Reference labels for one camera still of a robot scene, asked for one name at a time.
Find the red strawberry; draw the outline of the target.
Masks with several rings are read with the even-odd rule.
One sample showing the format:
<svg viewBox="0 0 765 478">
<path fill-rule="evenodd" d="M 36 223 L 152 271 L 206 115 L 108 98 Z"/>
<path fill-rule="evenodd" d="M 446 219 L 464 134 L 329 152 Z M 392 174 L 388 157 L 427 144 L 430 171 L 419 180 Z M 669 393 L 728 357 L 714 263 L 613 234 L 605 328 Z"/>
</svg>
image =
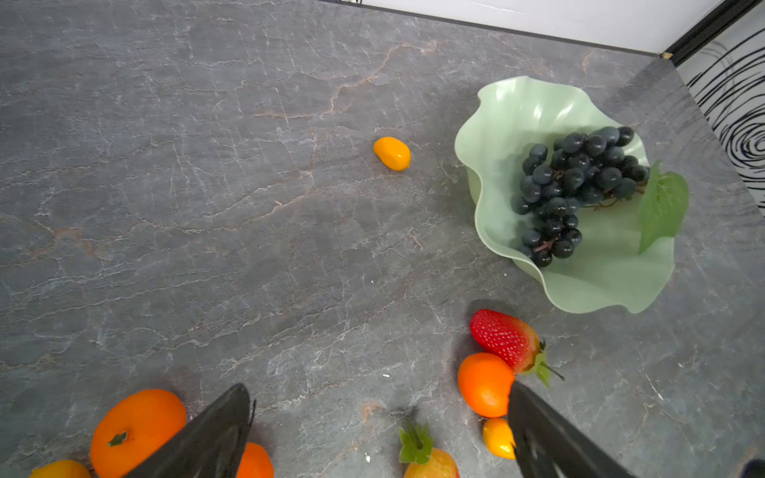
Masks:
<svg viewBox="0 0 765 478">
<path fill-rule="evenodd" d="M 434 446 L 434 437 L 427 423 L 421 425 L 406 418 L 404 425 L 398 429 L 398 436 L 398 460 L 406 464 L 404 478 L 460 478 L 452 456 Z"/>
<path fill-rule="evenodd" d="M 504 360 L 514 374 L 534 374 L 545 386 L 550 386 L 552 376 L 565 380 L 547 363 L 546 342 L 522 320 L 481 309 L 471 318 L 470 332 L 483 350 Z"/>
</svg>

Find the dark fake grape bunch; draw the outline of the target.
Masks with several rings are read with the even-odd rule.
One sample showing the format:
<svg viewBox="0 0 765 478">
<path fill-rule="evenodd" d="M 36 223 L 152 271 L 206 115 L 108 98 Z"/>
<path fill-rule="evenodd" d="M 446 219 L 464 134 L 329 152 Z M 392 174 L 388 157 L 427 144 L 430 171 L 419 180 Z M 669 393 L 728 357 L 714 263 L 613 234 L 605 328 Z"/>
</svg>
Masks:
<svg viewBox="0 0 765 478">
<path fill-rule="evenodd" d="M 632 200 L 639 205 L 639 254 L 677 237 L 689 209 L 689 185 L 682 175 L 625 153 L 635 139 L 632 127 L 609 125 L 591 133 L 573 131 L 551 149 L 532 145 L 511 202 L 514 213 L 534 216 L 520 234 L 517 249 L 523 256 L 539 268 L 570 258 L 584 238 L 580 211 Z"/>
</svg>

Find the green wavy fruit bowl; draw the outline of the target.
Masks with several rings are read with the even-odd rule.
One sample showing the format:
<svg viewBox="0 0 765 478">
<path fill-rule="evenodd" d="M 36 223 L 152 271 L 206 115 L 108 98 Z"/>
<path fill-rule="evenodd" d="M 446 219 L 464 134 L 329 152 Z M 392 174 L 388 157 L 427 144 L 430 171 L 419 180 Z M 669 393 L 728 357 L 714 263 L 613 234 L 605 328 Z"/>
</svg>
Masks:
<svg viewBox="0 0 765 478">
<path fill-rule="evenodd" d="M 639 197 L 601 210 L 579 212 L 584 242 L 572 257 L 539 269 L 519 252 L 534 216 L 511 207 L 520 194 L 522 163 L 536 143 L 553 145 L 572 131 L 615 127 L 581 89 L 529 77 L 482 88 L 480 105 L 457 133 L 454 150 L 465 165 L 476 204 L 475 229 L 483 244 L 543 287 L 550 302 L 573 314 L 623 306 L 645 310 L 675 270 L 675 241 L 659 239 L 639 252 Z"/>
</svg>

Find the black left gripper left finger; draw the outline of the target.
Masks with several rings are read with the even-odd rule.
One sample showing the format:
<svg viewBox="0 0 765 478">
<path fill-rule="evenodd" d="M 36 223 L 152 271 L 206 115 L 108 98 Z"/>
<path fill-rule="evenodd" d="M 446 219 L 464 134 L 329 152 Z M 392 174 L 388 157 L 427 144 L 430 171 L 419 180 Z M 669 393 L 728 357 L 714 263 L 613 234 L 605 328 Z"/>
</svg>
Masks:
<svg viewBox="0 0 765 478">
<path fill-rule="evenodd" d="M 244 384 L 231 386 L 129 477 L 234 477 L 254 417 Z"/>
</svg>

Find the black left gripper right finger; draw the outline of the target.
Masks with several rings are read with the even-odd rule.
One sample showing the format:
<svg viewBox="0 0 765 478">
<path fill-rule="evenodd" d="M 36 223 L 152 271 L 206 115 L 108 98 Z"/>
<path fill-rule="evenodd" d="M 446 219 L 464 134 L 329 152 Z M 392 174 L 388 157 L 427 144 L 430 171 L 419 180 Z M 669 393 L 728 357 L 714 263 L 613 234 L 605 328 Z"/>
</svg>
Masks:
<svg viewBox="0 0 765 478">
<path fill-rule="evenodd" d="M 521 382 L 511 388 L 507 422 L 514 435 L 516 461 L 524 477 L 632 476 Z"/>
</svg>

